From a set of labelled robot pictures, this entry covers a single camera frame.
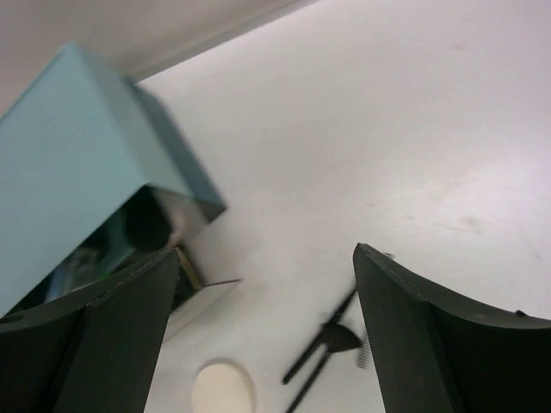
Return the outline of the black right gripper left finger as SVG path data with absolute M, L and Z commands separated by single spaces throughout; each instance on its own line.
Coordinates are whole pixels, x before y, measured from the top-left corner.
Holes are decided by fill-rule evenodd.
M 142 412 L 176 290 L 166 249 L 1 319 L 3 412 Z

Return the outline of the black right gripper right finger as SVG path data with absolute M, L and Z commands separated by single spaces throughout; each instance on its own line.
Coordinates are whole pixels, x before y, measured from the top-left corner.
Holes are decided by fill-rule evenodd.
M 548 412 L 550 322 L 483 304 L 373 247 L 353 253 L 387 412 Z

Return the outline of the clear acrylic drawer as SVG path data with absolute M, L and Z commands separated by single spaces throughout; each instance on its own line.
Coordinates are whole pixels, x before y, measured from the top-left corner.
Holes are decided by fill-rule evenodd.
M 215 280 L 206 273 L 204 261 L 199 257 L 197 244 L 200 236 L 226 210 L 225 206 L 161 190 L 156 192 L 156 197 L 172 228 L 169 245 L 174 248 L 180 246 L 186 251 L 188 259 L 194 264 L 203 283 L 201 290 L 193 289 L 193 294 L 186 299 L 181 299 L 170 314 L 163 339 L 163 342 L 167 343 L 191 325 L 209 307 L 220 301 L 241 280 Z M 181 281 L 188 281 L 181 266 L 180 274 Z

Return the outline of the black gold lipstick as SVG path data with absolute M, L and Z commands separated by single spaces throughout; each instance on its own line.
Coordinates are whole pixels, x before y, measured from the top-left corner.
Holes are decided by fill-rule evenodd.
M 197 273 L 194 264 L 188 259 L 186 251 L 183 250 L 180 246 L 176 246 L 174 250 L 177 253 L 180 266 L 185 273 L 186 279 L 189 281 L 190 285 L 195 291 L 199 291 L 203 288 L 203 283 L 200 275 Z

